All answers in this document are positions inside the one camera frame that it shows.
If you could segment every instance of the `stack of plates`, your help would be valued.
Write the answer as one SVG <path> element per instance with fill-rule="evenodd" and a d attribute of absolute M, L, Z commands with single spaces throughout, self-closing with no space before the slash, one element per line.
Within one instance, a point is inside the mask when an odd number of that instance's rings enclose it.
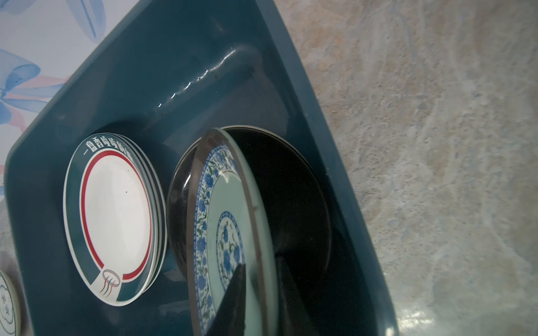
<path fill-rule="evenodd" d="M 73 154 L 63 187 L 71 256 L 100 300 L 133 302 L 157 278 L 166 250 L 164 196 L 144 152 L 119 134 L 97 133 Z"/>

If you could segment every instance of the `dish rack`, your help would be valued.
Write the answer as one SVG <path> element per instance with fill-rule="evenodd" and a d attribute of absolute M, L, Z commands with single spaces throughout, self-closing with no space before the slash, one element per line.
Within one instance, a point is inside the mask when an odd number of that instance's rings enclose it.
<path fill-rule="evenodd" d="M 35 334 L 192 334 L 187 282 L 170 252 L 155 284 L 125 307 L 79 278 L 63 228 L 74 149 L 96 132 L 133 139 L 163 189 L 208 129 L 251 125 L 292 144 L 326 195 L 333 245 L 308 307 L 320 334 L 395 335 L 394 309 L 353 189 L 271 0 L 142 0 L 12 148 L 5 194 Z"/>

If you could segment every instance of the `plate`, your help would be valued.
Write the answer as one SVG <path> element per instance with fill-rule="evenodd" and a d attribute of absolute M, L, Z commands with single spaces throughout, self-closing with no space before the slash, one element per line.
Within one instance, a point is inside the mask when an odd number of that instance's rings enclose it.
<path fill-rule="evenodd" d="M 103 302 L 129 304 L 151 281 L 154 198 L 143 164 L 124 139 L 93 134 L 73 154 L 63 193 L 67 241 L 86 286 Z"/>
<path fill-rule="evenodd" d="M 159 178 L 157 176 L 157 172 L 155 171 L 155 168 L 153 168 L 153 165 L 151 164 L 151 161 L 147 157 L 146 153 L 136 144 L 136 142 L 132 141 L 128 137 L 120 134 L 114 134 L 112 135 L 118 136 L 125 140 L 129 145 L 131 145 L 131 148 L 133 149 L 133 152 L 135 152 L 138 155 L 138 159 L 142 162 L 142 165 L 145 168 L 146 174 L 151 178 L 150 184 L 153 190 L 153 193 L 155 195 L 155 203 L 157 204 L 157 223 L 155 232 L 158 232 L 158 246 L 157 246 L 157 265 L 155 267 L 154 274 L 152 276 L 152 279 L 149 283 L 149 285 L 146 287 L 145 290 L 148 290 L 151 285 L 155 282 L 157 279 L 157 276 L 159 275 L 162 264 L 165 259 L 166 255 L 166 246 L 168 242 L 168 235 L 167 235 L 167 228 L 166 228 L 166 209 L 165 209 L 165 198 L 164 194 L 162 192 L 162 187 L 159 182 Z"/>
<path fill-rule="evenodd" d="M 205 335 L 238 264 L 246 265 L 245 334 L 275 335 L 278 291 L 267 216 L 241 150 L 226 131 L 196 146 L 187 209 L 187 274 L 195 334 Z"/>
<path fill-rule="evenodd" d="M 0 335 L 20 335 L 20 301 L 15 286 L 0 271 Z"/>

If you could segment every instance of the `small white plate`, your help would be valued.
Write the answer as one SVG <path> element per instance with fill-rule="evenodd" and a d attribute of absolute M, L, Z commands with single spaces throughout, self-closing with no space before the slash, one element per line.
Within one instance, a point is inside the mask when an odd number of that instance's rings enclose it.
<path fill-rule="evenodd" d="M 20 301 L 15 286 L 0 271 L 0 335 L 20 335 Z"/>

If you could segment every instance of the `gray marble surface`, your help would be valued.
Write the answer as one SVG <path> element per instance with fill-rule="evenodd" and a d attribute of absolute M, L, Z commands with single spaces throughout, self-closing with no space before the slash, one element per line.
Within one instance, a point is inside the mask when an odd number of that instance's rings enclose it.
<path fill-rule="evenodd" d="M 276 3 L 401 334 L 538 335 L 538 2 Z"/>

